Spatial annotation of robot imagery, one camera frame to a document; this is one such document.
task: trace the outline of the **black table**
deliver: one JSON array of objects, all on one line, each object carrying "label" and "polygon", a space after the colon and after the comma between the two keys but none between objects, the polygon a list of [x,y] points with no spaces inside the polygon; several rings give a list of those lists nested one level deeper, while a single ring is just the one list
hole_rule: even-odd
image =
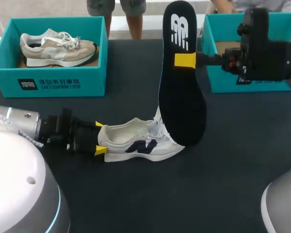
[{"label": "black table", "polygon": [[[110,125],[152,119],[162,41],[110,41],[108,57],[103,98],[5,99],[0,93],[0,105],[42,117],[67,107]],[[196,75],[208,125],[195,147],[157,163],[42,151],[68,201],[72,233],[266,233],[262,193],[291,168],[291,92],[212,94],[206,71]]]}]

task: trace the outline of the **shorts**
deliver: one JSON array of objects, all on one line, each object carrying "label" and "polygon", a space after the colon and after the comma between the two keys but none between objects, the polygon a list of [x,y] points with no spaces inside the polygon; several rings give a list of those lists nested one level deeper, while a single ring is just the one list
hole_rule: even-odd
[{"label": "shorts", "polygon": [[[120,0],[123,11],[128,16],[141,16],[146,11],[146,0]],[[87,0],[87,11],[91,16],[110,15],[115,0]]]}]

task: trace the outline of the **teal shoe box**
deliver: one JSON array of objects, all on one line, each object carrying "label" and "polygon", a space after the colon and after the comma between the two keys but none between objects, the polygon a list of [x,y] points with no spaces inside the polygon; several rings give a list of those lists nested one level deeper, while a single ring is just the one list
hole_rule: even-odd
[{"label": "teal shoe box", "polygon": [[[244,13],[206,15],[202,35],[203,52],[214,55],[217,53],[216,42],[240,41],[237,27],[242,23],[243,15]],[[290,41],[291,13],[270,13],[269,18],[269,39]],[[220,66],[207,66],[207,72],[213,93],[291,90],[285,81],[252,81],[250,83],[238,80],[237,75],[221,70]]]},{"label": "teal shoe box", "polygon": [[[17,68],[20,36],[48,28],[99,45],[98,66]],[[6,98],[104,96],[107,58],[104,17],[12,18],[0,41],[0,90]]]}]

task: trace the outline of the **black logo on box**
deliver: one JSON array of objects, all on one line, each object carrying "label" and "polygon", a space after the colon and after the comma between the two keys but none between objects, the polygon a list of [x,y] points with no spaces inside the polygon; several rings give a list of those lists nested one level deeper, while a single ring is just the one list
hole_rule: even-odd
[{"label": "black logo on box", "polygon": [[251,82],[252,82],[251,80],[246,80],[239,76],[237,79],[236,85],[248,85],[248,84],[251,84]]},{"label": "black logo on box", "polygon": [[18,83],[22,90],[30,91],[30,90],[37,90],[38,87],[35,84],[34,79],[18,79]]}]

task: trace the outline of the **person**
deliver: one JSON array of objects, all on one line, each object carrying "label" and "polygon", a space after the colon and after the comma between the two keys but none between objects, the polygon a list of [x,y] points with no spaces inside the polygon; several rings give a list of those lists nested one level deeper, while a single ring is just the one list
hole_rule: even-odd
[{"label": "person", "polygon": [[[129,31],[133,39],[141,39],[143,13],[146,11],[146,0],[120,0]],[[112,12],[115,0],[87,0],[87,11],[91,16],[104,16],[107,35],[110,34]]]},{"label": "person", "polygon": [[219,14],[243,12],[250,7],[264,7],[271,12],[291,12],[291,0],[211,0]]}]

